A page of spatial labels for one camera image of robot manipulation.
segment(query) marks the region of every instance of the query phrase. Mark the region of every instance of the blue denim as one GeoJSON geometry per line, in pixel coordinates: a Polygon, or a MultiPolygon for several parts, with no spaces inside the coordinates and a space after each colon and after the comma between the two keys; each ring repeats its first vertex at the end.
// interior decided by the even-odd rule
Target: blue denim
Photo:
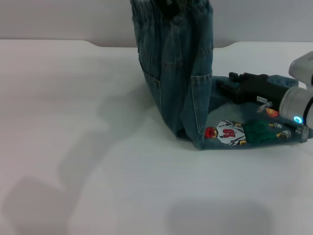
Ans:
{"type": "MultiPolygon", "coordinates": [[[[299,140],[295,123],[271,116],[270,111],[257,113],[255,103],[236,105],[217,91],[216,81],[228,78],[212,77],[213,10],[208,0],[178,0],[180,13],[171,20],[155,0],[131,3],[139,61],[156,106],[175,136],[198,149],[299,140]]],[[[269,81],[298,85],[281,76],[269,81]]]]}

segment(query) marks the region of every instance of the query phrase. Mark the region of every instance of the waistband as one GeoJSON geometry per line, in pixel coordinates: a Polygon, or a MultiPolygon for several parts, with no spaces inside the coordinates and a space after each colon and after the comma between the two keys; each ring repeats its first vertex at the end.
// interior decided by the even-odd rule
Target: waistband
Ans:
{"type": "MultiPolygon", "coordinates": [[[[174,18],[181,19],[186,17],[188,13],[199,11],[206,13],[211,11],[208,0],[176,0],[180,13],[174,18]]],[[[157,0],[131,0],[133,19],[139,22],[168,22],[160,11],[157,0]]]]}

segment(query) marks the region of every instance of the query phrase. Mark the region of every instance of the cartoon patch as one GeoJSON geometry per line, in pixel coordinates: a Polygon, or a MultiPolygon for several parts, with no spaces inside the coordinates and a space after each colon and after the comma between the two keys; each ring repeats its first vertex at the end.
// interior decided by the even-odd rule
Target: cartoon patch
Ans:
{"type": "Polygon", "coordinates": [[[291,136],[288,130],[276,134],[275,130],[281,128],[282,125],[279,123],[269,124],[261,120],[253,120],[245,124],[225,120],[216,127],[208,127],[205,131],[205,138],[218,139],[221,143],[229,145],[243,145],[247,142],[269,143],[276,141],[277,138],[288,139],[291,136]]]}
{"type": "Polygon", "coordinates": [[[266,109],[266,114],[269,115],[271,118],[275,118],[279,116],[279,112],[273,109],[266,109]]]}

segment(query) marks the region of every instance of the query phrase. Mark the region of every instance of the gray wall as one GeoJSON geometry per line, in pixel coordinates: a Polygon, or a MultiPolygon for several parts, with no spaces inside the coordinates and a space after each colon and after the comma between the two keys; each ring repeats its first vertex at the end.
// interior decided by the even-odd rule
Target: gray wall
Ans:
{"type": "MultiPolygon", "coordinates": [[[[313,0],[212,0],[215,45],[313,42],[313,0]]],[[[0,0],[2,39],[83,39],[132,47],[129,0],[0,0]]]]}

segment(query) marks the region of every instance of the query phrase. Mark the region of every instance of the back pocket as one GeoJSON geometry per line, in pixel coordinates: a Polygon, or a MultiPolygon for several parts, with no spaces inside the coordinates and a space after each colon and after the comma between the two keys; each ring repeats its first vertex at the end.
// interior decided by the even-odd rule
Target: back pocket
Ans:
{"type": "Polygon", "coordinates": [[[197,128],[204,133],[212,87],[212,74],[191,77],[192,99],[194,104],[197,128]]]}
{"type": "Polygon", "coordinates": [[[143,74],[149,86],[153,100],[156,103],[156,107],[159,110],[160,114],[162,115],[161,82],[156,78],[152,77],[151,75],[147,74],[144,70],[143,74]]]}

